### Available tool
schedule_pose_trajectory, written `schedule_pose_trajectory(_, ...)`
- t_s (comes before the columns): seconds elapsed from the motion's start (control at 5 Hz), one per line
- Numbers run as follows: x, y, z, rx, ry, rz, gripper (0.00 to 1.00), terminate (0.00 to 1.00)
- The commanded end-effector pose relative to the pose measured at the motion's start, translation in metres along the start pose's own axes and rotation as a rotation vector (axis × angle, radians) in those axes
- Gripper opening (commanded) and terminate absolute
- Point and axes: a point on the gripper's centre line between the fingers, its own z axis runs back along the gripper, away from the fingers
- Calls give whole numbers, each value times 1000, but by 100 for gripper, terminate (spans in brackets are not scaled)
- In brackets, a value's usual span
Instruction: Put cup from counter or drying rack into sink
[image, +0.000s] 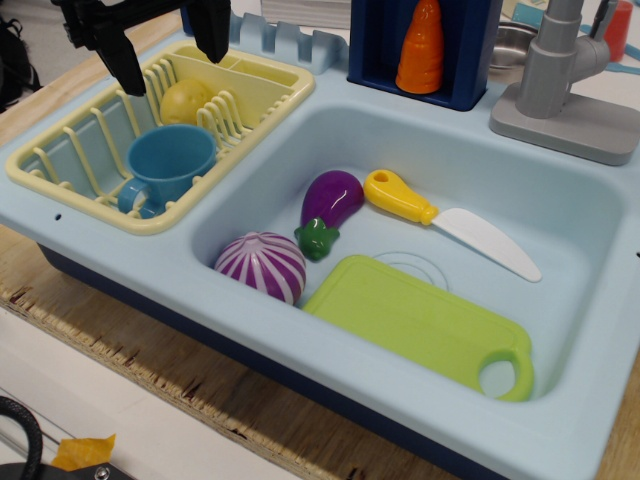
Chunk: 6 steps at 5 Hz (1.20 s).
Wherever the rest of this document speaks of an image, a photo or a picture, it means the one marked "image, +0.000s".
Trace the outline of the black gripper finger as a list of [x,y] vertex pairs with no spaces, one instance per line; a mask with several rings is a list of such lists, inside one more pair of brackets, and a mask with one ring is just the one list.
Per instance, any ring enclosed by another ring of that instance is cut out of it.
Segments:
[[229,48],[231,2],[190,1],[181,8],[183,29],[213,63],[219,63]]
[[75,44],[95,51],[109,73],[123,90],[133,96],[143,96],[146,86],[137,54],[125,30],[133,25],[133,4],[122,1],[106,5],[102,1],[75,1],[77,34]]

